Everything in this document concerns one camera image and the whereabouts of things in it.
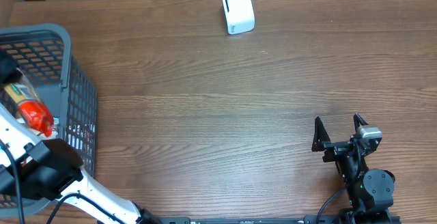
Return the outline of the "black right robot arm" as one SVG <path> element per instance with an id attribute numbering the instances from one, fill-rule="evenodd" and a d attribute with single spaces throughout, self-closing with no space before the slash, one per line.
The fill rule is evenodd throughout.
<path id="1" fill-rule="evenodd" d="M 392 217 L 395 176 L 388 170 L 369 169 L 365 157 L 375 152 L 382 140 L 382 131 L 354 114 L 355 133 L 347 141 L 332 142 L 320 117 L 315 118 L 311 150 L 323 152 L 325 163 L 334 162 L 344 186 L 329 197 L 315 216 L 315 223 L 400 223 Z M 350 207 L 337 216 L 324 216 L 329 203 L 347 193 Z"/>

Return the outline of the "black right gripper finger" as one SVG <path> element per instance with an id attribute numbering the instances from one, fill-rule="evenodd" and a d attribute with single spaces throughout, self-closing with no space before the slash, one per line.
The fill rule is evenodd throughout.
<path id="1" fill-rule="evenodd" d="M 326 144 L 331 143 L 330 137 L 323 125 L 323 122 L 319 116 L 315 118 L 313 143 L 311 146 L 312 151 L 324 151 Z"/>
<path id="2" fill-rule="evenodd" d="M 353 121 L 354 121 L 354 129 L 355 130 L 358 130 L 358 128 L 360 126 L 366 126 L 367 125 L 367 122 L 358 113 L 354 114 Z"/>

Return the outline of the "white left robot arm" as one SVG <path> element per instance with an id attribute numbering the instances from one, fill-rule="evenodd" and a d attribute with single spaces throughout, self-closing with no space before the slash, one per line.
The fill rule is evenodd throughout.
<path id="1" fill-rule="evenodd" d="M 132 201 L 123 199 L 92 178 L 77 151 L 62 139 L 42 140 L 1 108 L 1 194 L 16 202 L 23 219 L 24 199 L 56 209 L 69 204 L 99 223 L 158 223 Z"/>

